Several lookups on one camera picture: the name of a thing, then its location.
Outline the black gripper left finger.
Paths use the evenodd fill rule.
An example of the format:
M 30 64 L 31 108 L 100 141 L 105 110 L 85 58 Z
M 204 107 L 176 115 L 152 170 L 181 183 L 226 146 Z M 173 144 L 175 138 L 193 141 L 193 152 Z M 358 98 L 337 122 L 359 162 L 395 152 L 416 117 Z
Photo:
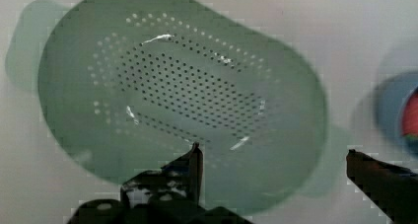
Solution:
M 237 213 L 199 204 L 203 153 L 191 149 L 156 171 L 145 171 L 120 187 L 118 199 L 81 204 L 67 224 L 252 224 Z

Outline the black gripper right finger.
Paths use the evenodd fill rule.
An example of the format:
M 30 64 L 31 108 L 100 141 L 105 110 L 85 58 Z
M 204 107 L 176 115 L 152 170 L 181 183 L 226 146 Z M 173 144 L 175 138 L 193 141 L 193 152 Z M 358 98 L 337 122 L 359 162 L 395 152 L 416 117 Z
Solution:
M 393 224 L 417 224 L 418 181 L 410 169 L 350 149 L 346 176 Z

